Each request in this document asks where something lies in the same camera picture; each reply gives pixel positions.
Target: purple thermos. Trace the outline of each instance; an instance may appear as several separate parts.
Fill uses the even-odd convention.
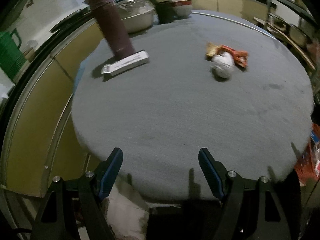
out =
[[[117,60],[135,53],[114,0],[85,0]]]

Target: blue gripper pad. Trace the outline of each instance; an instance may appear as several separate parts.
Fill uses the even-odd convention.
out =
[[[97,183],[100,183],[98,197],[104,200],[109,196],[123,161],[123,152],[114,148],[108,159],[98,165],[95,170]]]
[[[213,196],[222,201],[225,197],[222,180],[227,174],[226,168],[221,162],[215,161],[207,148],[200,149],[198,159]]]

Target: gray felt surface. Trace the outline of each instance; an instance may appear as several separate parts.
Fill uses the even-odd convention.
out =
[[[215,80],[206,41],[247,50],[247,71]],[[193,14],[153,26],[132,43],[150,63],[106,82],[99,75],[112,57],[105,40],[82,62],[72,119],[84,147],[101,160],[120,147],[120,173],[153,199],[212,198],[198,164],[201,147],[242,177],[287,176],[296,162],[292,146],[301,152],[311,130],[312,91],[278,40]]]

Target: crumpled tissue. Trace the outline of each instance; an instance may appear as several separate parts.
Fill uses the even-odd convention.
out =
[[[211,69],[213,69],[219,77],[230,78],[235,66],[233,57],[228,52],[221,55],[215,55],[212,58]]]

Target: black cup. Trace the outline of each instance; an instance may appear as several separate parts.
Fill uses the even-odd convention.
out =
[[[171,23],[174,21],[175,12],[171,2],[164,1],[155,4],[156,13],[159,18],[159,24]]]

